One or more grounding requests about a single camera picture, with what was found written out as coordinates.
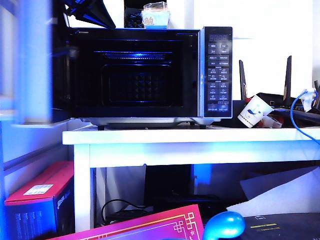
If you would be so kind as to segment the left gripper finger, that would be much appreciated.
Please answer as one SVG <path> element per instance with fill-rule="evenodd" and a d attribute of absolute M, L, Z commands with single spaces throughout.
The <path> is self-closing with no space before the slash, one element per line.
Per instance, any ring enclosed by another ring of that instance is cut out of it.
<path fill-rule="evenodd" d="M 79 21 L 86 21 L 86 8 L 90 2 L 64 2 L 67 5 L 65 13 L 68 16 L 75 16 Z"/>
<path fill-rule="evenodd" d="M 89 1 L 89 5 L 86 7 L 86 21 L 106 29 L 116 28 L 116 25 L 102 0 Z"/>

